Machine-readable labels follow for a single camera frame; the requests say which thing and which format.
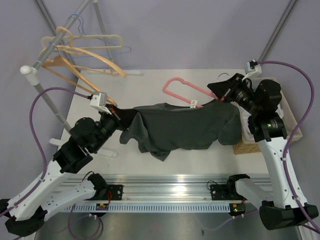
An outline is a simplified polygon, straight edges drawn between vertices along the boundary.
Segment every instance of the clothing rack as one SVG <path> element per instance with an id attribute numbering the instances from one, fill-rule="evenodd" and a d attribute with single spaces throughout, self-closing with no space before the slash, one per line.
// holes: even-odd
<path id="1" fill-rule="evenodd" d="M 84 0 L 81 5 L 74 11 L 73 15 L 68 18 L 67 22 L 63 26 L 66 29 L 70 29 L 71 26 L 75 23 L 79 15 L 84 11 L 84 9 L 88 6 L 90 2 L 93 1 L 94 9 L 96 16 L 99 21 L 100 29 L 102 34 L 106 34 L 105 25 L 101 16 L 100 8 L 98 5 L 98 0 Z M 27 80 L 30 82 L 30 84 L 37 90 L 38 93 L 42 93 L 44 91 L 44 88 L 42 87 L 41 83 L 39 82 L 36 74 L 38 70 L 41 68 L 43 63 L 48 59 L 50 54 L 54 51 L 55 46 L 60 43 L 62 38 L 65 36 L 65 31 L 59 31 L 55 38 L 52 41 L 52 44 L 49 44 L 46 49 L 43 51 L 43 53 L 39 56 L 39 58 L 35 61 L 32 67 L 30 66 L 22 66 L 20 69 L 20 72 L 25 75 Z M 67 122 L 66 118 L 62 115 L 62 113 L 59 111 L 57 106 L 54 104 L 54 102 L 51 100 L 51 98 L 48 96 L 47 93 L 42 95 L 43 100 L 46 102 L 46 104 L 49 106 L 51 111 L 54 113 L 54 115 L 58 118 L 58 120 L 61 122 L 65 130 L 69 133 L 71 126 Z"/>

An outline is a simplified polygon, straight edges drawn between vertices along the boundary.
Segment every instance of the laundry basket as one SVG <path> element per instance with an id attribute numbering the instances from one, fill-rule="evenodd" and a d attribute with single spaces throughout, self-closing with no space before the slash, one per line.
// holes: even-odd
<path id="1" fill-rule="evenodd" d="M 278 82 L 274 77 L 261 77 L 252 79 L 252 88 L 256 89 L 259 83 L 264 79 L 271 79 L 275 82 Z M 284 96 L 284 93 L 281 91 L 282 100 L 280 102 L 281 108 L 283 110 L 283 122 L 288 134 L 288 137 L 291 135 L 292 131 L 297 125 L 297 121 L 289 107 L 289 104 Z M 240 140 L 237 144 L 233 145 L 233 153 L 238 154 L 251 154 L 251 153 L 259 153 L 261 152 L 257 143 L 255 143 L 254 136 L 246 131 L 246 121 L 241 118 L 242 125 L 242 140 Z M 292 141 L 298 141 L 302 138 L 302 132 L 300 129 L 295 133 Z"/>

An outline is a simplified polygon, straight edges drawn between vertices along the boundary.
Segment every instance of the gray wall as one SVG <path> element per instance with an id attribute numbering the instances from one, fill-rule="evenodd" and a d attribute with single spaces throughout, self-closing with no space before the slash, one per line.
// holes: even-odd
<path id="1" fill-rule="evenodd" d="M 320 1 L 303 0 L 297 3 L 283 32 L 267 60 L 284 61 L 303 69 L 313 80 L 313 108 L 302 126 L 303 138 L 290 148 L 294 170 L 310 204 L 320 208 Z M 296 119 L 300 119 L 310 100 L 310 88 L 304 77 L 284 66 L 265 65 L 265 76 L 277 77 Z M 315 222 L 320 225 L 320 218 Z"/>
<path id="2" fill-rule="evenodd" d="M 29 110 L 37 91 L 21 76 L 20 67 L 32 65 L 40 53 L 40 39 L 50 36 L 46 24 L 32 0 L 2 0 L 0 3 L 0 199 L 21 192 L 42 171 L 40 152 L 31 134 Z M 70 88 L 62 79 L 41 69 L 38 77 L 44 88 Z M 50 93 L 64 113 L 70 94 Z M 62 127 L 40 99 L 34 110 L 34 127 L 48 160 L 56 148 L 48 144 L 58 138 Z M 0 219 L 0 239 L 13 239 Z"/>
<path id="3" fill-rule="evenodd" d="M 44 0 L 63 25 L 80 0 Z M 132 47 L 116 55 L 124 69 L 239 69 L 261 54 L 287 0 L 99 0 L 109 34 Z M 81 14 L 100 33 L 92 4 Z M 77 33 L 77 26 L 72 28 Z M 86 64 L 102 67 L 91 59 Z"/>

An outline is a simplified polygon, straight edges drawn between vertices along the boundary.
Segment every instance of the label on hanger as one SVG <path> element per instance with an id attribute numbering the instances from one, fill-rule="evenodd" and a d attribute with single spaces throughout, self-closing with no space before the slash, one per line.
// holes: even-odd
<path id="1" fill-rule="evenodd" d="M 190 108 L 191 109 L 195 109 L 196 108 L 196 105 L 197 105 L 197 100 L 191 100 L 191 103 L 190 103 Z"/>

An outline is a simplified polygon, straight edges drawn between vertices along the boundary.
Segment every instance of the silver metal beam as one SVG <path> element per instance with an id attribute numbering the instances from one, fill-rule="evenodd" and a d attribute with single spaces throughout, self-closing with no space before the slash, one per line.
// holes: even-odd
<path id="1" fill-rule="evenodd" d="M 94 6 L 95 13 L 96 13 L 96 17 L 98 18 L 98 21 L 99 21 L 101 33 L 102 34 L 107 34 L 106 28 L 105 28 L 105 24 L 104 24 L 104 20 L 102 18 L 102 15 L 101 15 L 101 12 L 100 12 L 100 9 L 99 9 L 98 0 L 93 0 L 93 6 Z M 109 46 L 109 44 L 107 42 L 104 42 L 104 45 L 106 47 Z M 111 55 L 112 54 L 111 50 L 108 49 L 108 48 L 106 50 L 107 50 L 107 53 L 109 54 L 108 57 L 109 57 L 110 61 L 114 63 L 115 61 L 114 61 L 114 57 Z"/>
<path id="2" fill-rule="evenodd" d="M 39 9 L 39 11 L 40 11 L 41 15 L 43 16 L 43 19 L 44 19 L 45 23 L 47 24 L 52 35 L 56 36 L 57 25 L 56 25 L 54 19 L 52 18 L 50 12 L 48 11 L 46 4 L 43 2 L 43 0 L 33 0 L 33 2 L 37 6 L 37 8 Z M 66 43 L 64 40 L 61 40 L 61 44 L 65 45 Z M 69 62 L 71 62 L 73 65 L 76 65 L 75 61 L 71 58 L 71 55 L 69 53 L 66 53 L 63 51 L 62 55 L 65 58 L 68 58 Z"/>
<path id="3" fill-rule="evenodd" d="M 86 6 L 91 2 L 92 0 L 84 0 L 81 5 L 78 7 L 78 9 L 74 12 L 76 14 L 81 14 L 83 10 L 86 8 Z M 70 29 L 70 27 L 75 23 L 78 16 L 74 15 L 73 17 L 70 17 L 66 24 L 63 26 L 65 29 Z M 62 40 L 66 33 L 64 31 L 60 31 L 55 38 L 52 40 L 52 44 L 48 45 L 46 49 L 43 51 L 41 56 L 38 58 L 38 60 L 34 63 L 32 66 L 36 70 L 38 70 L 42 64 L 48 59 L 50 54 L 54 51 L 55 47 L 54 45 L 58 45 L 59 42 Z"/>
<path id="4" fill-rule="evenodd" d="M 290 0 L 288 5 L 286 6 L 284 12 L 282 13 L 282 16 L 280 17 L 280 20 L 279 22 L 277 23 L 275 29 L 273 30 L 273 33 L 272 35 L 270 36 L 267 44 L 265 45 L 259 59 L 258 59 L 258 62 L 261 62 L 261 61 L 264 61 L 270 50 L 272 49 L 274 43 L 276 42 L 280 32 L 282 31 L 283 29 L 283 26 L 285 25 L 285 23 L 287 22 L 290 14 L 293 12 L 293 9 L 296 5 L 296 3 L 298 2 L 298 0 Z"/>

